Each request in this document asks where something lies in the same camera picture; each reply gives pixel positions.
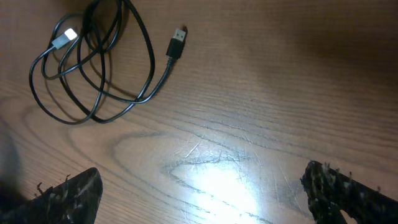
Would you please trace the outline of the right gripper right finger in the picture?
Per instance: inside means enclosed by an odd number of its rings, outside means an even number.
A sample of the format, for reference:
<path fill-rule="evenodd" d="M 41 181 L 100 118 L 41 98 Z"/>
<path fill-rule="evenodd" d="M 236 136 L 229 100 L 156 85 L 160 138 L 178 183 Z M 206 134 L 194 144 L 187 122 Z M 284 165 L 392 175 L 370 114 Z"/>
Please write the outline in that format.
<path fill-rule="evenodd" d="M 300 179 L 316 223 L 397 223 L 397 201 L 345 176 L 327 163 L 310 161 Z"/>

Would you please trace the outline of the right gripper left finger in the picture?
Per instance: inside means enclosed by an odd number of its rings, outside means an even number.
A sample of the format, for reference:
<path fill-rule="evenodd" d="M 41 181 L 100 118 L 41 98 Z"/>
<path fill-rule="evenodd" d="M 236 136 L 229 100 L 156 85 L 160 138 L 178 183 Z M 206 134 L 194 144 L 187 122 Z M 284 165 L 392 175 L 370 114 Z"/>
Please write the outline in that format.
<path fill-rule="evenodd" d="M 94 224 L 99 209 L 103 182 L 97 168 L 92 167 L 69 178 L 56 187 L 10 207 L 1 199 L 1 223 L 82 223 Z"/>

